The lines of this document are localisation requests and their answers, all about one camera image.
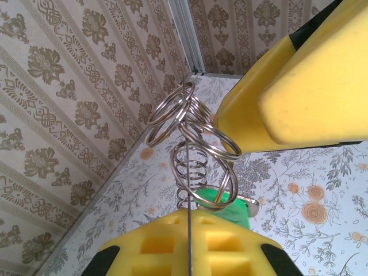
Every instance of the green object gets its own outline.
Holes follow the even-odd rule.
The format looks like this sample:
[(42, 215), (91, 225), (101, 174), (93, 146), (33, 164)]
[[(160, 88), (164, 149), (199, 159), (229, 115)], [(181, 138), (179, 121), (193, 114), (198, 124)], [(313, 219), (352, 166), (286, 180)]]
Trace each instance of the green object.
[[(209, 188), (204, 188), (198, 190), (196, 193), (206, 200), (214, 201), (217, 191)], [(229, 194), (224, 193), (220, 202), (225, 202), (228, 198)], [(250, 229), (247, 205), (244, 201), (242, 201), (239, 198), (235, 199), (235, 201), (231, 203), (228, 207), (226, 207), (224, 210), (211, 212), (211, 214), (217, 217), (221, 217), (224, 220), (231, 221), (232, 223), (235, 223), (246, 229)]]

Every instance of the metal spring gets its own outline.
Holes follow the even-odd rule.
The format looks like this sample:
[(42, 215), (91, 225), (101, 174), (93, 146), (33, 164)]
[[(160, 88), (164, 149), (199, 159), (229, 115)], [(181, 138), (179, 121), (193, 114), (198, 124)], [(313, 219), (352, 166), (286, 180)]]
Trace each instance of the metal spring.
[[(180, 85), (156, 108), (149, 118), (152, 130), (147, 137), (147, 145), (149, 147), (158, 145), (178, 128), (185, 140), (179, 142), (170, 153), (170, 167), (178, 186), (178, 209), (188, 207), (188, 204), (195, 200), (203, 209), (222, 210), (233, 203), (237, 197), (238, 184), (232, 169), (232, 161), (238, 160), (242, 152), (230, 138), (213, 126), (209, 118), (210, 110), (193, 95), (194, 88), (195, 85), (191, 82)], [(166, 122), (169, 122), (168, 127), (161, 131)], [(228, 144), (234, 153), (207, 143), (202, 137), (205, 131)], [(190, 159), (190, 155), (186, 155), (187, 146), (191, 155), (195, 154), (197, 160)], [(208, 183), (208, 156), (212, 156), (225, 172), (218, 187)], [(188, 159), (190, 185), (187, 183)], [(205, 187), (217, 189), (214, 201), (206, 200), (196, 193), (197, 190)], [(229, 193), (229, 198), (222, 201), (225, 191)]]

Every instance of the wallpaper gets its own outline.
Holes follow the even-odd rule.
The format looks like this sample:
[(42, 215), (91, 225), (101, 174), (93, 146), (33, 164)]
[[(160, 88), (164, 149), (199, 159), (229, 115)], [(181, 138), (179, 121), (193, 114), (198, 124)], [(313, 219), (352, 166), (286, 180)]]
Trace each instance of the wallpaper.
[[(214, 113), (237, 79), (191, 81)], [(154, 148), (141, 143), (43, 275), (79, 276), (104, 243), (175, 211), (169, 154), (180, 139), (175, 131)], [(220, 165), (210, 158), (208, 168), (208, 181), (218, 183)], [(239, 193), (260, 202), (251, 229), (278, 242), (303, 275), (367, 275), (368, 142), (243, 154), (234, 171)]]
[(0, 0), (0, 275), (37, 271), (188, 73), (167, 1)]
[(188, 0), (208, 73), (244, 75), (332, 0)]

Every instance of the yellow sponge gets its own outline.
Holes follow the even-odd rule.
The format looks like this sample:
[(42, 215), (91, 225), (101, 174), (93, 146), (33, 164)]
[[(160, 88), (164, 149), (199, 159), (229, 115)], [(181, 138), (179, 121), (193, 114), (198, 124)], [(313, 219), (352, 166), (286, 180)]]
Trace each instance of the yellow sponge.
[(279, 41), (225, 96), (216, 128), (244, 152), (368, 139), (367, 6), (344, 0), (298, 51)]
[[(277, 276), (261, 249), (282, 248), (275, 241), (200, 210), (191, 226), (194, 276)], [(119, 248), (106, 276), (188, 276), (187, 240), (187, 210), (159, 218), (100, 248)], [(91, 263), (106, 262), (96, 256)]]
[(282, 67), (295, 54), (289, 36), (272, 47), (224, 97), (215, 118), (217, 129), (229, 136), (243, 152), (293, 148), (279, 145), (268, 134), (259, 114), (257, 100)]
[(338, 6), (333, 13), (341, 20), (334, 16), (332, 24), (328, 18), (330, 31), (308, 39), (260, 96), (261, 117), (277, 143), (368, 138), (368, 1), (343, 3), (351, 4), (348, 13)]

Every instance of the wall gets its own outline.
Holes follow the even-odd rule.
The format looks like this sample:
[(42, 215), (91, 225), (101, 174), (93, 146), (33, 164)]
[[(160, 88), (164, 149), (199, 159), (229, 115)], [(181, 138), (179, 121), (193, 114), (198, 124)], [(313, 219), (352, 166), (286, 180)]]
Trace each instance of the wall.
[(164, 0), (0, 10), (0, 275), (30, 275), (189, 69)]
[(206, 72), (244, 75), (332, 0), (188, 0)]

